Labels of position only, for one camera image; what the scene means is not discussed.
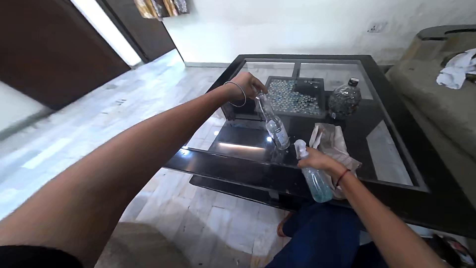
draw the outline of foot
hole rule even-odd
[[[276,229],[276,233],[278,234],[279,237],[288,237],[287,235],[284,234],[283,232],[283,225],[284,223],[286,223],[286,221],[292,216],[294,215],[294,212],[289,212],[288,215],[286,217],[284,217],[284,219],[278,224],[278,227]]]

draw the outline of coffee table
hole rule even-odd
[[[268,86],[291,146],[275,148],[256,102],[226,104],[227,121],[214,131],[208,150],[184,146],[166,168],[193,174],[190,183],[200,187],[297,210],[312,198],[293,143],[308,142],[316,122],[340,125],[348,153],[362,162],[358,178],[392,211],[410,224],[476,238],[475,209],[371,56],[239,55],[209,91],[240,71]],[[334,120],[327,100],[351,77],[360,80],[362,101],[353,115]],[[283,105],[283,87],[306,83],[319,109]],[[346,200],[330,203],[349,206]]]

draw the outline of tray of glass pebbles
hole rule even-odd
[[[275,113],[326,117],[324,79],[269,76],[266,87]]]

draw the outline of hand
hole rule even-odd
[[[254,99],[256,97],[257,91],[268,93],[268,89],[263,85],[263,83],[249,72],[240,72],[231,81],[240,85],[245,91],[246,97],[251,99]],[[243,92],[241,91],[241,89],[239,89],[236,85],[233,85],[232,83],[228,83],[227,85],[230,86],[230,90],[232,92],[232,99],[244,99]]]
[[[306,151],[309,153],[309,156],[306,159],[299,161],[297,166],[300,168],[310,166],[316,169],[323,169],[333,180],[338,179],[347,170],[347,168],[339,161],[321,153],[319,150],[306,147]]]

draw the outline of glass bottle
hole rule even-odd
[[[266,129],[268,130],[269,136],[274,140],[276,148],[279,150],[287,149],[290,141],[283,122],[274,114],[273,107],[271,107],[271,104],[263,92],[260,92],[256,98],[266,119]]]
[[[351,78],[347,84],[334,90],[329,97],[329,115],[334,119],[344,119],[353,114],[358,107],[362,96],[357,86],[358,79]]]

